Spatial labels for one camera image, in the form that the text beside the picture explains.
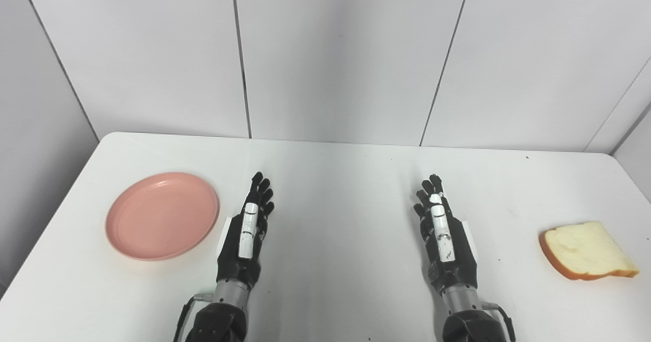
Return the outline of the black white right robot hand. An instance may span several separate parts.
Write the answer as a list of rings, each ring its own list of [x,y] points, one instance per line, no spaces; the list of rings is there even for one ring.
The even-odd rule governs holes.
[[[429,260],[431,286],[442,296],[449,287],[478,287],[477,262],[464,224],[454,217],[442,187],[441,178],[432,174],[416,192],[419,202],[414,211],[419,217],[420,234]]]

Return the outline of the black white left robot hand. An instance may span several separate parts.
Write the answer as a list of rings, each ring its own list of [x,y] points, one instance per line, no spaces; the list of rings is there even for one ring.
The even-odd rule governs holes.
[[[275,208],[273,196],[270,180],[257,172],[241,212],[225,228],[217,280],[237,279],[249,289],[258,282],[262,269],[259,256],[268,231],[268,217]]]

